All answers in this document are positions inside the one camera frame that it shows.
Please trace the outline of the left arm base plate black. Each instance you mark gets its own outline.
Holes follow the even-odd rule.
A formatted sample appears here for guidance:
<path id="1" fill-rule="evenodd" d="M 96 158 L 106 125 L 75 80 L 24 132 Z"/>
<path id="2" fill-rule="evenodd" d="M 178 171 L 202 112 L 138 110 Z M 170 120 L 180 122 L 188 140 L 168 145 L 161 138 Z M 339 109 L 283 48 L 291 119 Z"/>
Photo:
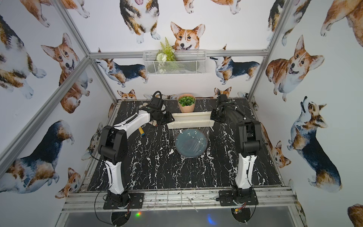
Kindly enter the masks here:
<path id="1" fill-rule="evenodd" d="M 123 194 L 113 194 L 108 192 L 103 209 L 141 209 L 143 206 L 144 196 L 144 193 L 124 192 Z"/>

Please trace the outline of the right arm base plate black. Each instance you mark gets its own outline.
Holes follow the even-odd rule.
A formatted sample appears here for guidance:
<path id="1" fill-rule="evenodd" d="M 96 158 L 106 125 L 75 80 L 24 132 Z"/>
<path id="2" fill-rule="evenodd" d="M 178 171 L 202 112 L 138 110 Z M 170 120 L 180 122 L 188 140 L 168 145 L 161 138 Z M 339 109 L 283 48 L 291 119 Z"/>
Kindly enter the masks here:
<path id="1" fill-rule="evenodd" d="M 258 205 L 258 198 L 252 188 L 238 190 L 224 190 L 218 192 L 216 201 L 221 206 Z"/>

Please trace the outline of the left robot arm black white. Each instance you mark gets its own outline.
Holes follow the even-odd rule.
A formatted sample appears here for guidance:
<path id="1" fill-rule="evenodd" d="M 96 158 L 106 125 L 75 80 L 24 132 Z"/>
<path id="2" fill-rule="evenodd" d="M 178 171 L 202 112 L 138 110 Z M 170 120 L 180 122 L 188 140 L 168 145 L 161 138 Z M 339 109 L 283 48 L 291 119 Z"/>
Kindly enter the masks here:
<path id="1" fill-rule="evenodd" d="M 173 122 L 174 117 L 163 105 L 163 99 L 153 97 L 150 103 L 139 107 L 135 114 L 125 121 L 106 126 L 101 131 L 98 153 L 107 168 L 107 196 L 118 205 L 125 207 L 130 200 L 122 174 L 122 163 L 128 154 L 128 138 L 147 123 L 158 126 Z"/>

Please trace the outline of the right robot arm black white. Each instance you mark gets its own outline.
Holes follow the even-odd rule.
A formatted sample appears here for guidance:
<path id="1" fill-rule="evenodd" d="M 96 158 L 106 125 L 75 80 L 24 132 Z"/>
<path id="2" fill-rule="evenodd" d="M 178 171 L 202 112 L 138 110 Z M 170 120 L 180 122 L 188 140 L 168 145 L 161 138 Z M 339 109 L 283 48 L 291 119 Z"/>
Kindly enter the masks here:
<path id="1" fill-rule="evenodd" d="M 210 119 L 220 124 L 227 119 L 235 123 L 235 151 L 239 160 L 232 199 L 238 204 L 244 203 L 252 198 L 254 192 L 251 184 L 252 172 L 263 147 L 261 123 L 248 118 L 225 94 L 218 95 L 217 108 L 213 109 Z"/>

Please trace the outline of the cream plastic wrap dispenser box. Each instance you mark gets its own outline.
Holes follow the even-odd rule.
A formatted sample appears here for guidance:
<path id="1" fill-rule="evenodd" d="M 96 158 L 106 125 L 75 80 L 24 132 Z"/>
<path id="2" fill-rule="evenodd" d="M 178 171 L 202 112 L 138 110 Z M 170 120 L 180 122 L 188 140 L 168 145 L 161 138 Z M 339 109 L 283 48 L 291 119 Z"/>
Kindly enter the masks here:
<path id="1" fill-rule="evenodd" d="M 168 129 L 187 129 L 213 127 L 215 121 L 211 120 L 211 111 L 192 113 L 173 113 L 174 121 L 167 124 Z"/>

